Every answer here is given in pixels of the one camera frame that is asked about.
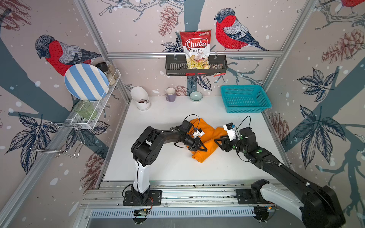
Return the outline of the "orange long pants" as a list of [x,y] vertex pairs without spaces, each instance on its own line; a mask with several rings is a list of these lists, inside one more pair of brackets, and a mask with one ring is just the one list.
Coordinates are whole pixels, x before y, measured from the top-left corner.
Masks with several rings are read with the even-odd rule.
[[204,132],[204,135],[201,136],[200,139],[207,148],[207,152],[192,152],[192,158],[202,163],[219,147],[215,143],[215,139],[219,139],[221,136],[226,136],[227,133],[222,127],[211,127],[203,119],[193,119],[190,121],[190,123],[192,123],[195,128],[202,129]]

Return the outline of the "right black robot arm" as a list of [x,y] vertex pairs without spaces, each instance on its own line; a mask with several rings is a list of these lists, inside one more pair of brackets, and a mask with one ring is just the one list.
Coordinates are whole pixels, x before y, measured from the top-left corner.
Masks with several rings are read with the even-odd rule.
[[320,187],[300,176],[280,162],[270,151],[260,147],[256,135],[250,127],[240,130],[239,135],[231,139],[222,136],[215,143],[224,151],[235,150],[243,154],[248,162],[273,176],[289,192],[273,186],[261,179],[252,184],[262,198],[284,208],[298,217],[307,228],[340,228],[346,223],[338,197],[329,186]]

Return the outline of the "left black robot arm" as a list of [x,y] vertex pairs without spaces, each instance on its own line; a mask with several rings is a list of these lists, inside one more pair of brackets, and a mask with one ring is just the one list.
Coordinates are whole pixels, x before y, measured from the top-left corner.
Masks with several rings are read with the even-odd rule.
[[162,146],[166,143],[183,143],[189,151],[206,152],[207,148],[201,141],[205,132],[195,130],[192,134],[182,126],[172,127],[169,130],[158,130],[147,127],[132,145],[131,152],[136,166],[136,175],[131,187],[133,196],[140,201],[146,201],[150,191],[149,166],[155,162]]

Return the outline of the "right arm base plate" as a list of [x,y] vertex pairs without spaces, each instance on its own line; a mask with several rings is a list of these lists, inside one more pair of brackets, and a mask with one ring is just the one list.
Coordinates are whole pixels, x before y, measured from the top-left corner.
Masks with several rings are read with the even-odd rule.
[[236,189],[235,192],[239,205],[259,204],[263,202],[261,194],[256,189]]

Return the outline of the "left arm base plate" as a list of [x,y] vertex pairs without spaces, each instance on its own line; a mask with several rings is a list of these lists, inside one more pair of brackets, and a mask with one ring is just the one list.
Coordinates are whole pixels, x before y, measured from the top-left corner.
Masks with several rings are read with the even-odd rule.
[[161,190],[149,190],[145,193],[126,191],[123,206],[159,206],[161,205],[161,199]]

